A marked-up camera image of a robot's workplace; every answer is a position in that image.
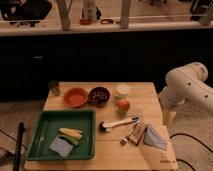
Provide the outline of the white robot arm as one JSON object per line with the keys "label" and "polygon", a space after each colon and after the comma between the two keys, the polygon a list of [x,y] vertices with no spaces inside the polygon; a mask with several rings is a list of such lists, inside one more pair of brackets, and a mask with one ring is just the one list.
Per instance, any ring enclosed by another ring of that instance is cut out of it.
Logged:
{"label": "white robot arm", "polygon": [[159,94],[160,102],[168,108],[190,100],[213,115],[213,88],[205,84],[208,78],[206,66],[192,62],[170,70],[166,76],[166,86]]}

